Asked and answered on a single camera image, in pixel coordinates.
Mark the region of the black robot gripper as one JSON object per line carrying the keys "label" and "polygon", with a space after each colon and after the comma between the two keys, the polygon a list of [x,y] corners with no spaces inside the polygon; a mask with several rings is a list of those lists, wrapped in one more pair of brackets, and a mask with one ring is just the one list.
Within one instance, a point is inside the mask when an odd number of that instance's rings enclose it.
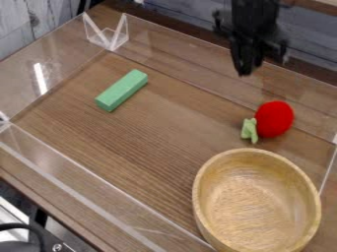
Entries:
{"label": "black robot gripper", "polygon": [[265,55],[284,62],[289,38],[278,24],[281,0],[225,0],[213,13],[214,31],[229,39],[233,65],[239,76],[259,68]]}

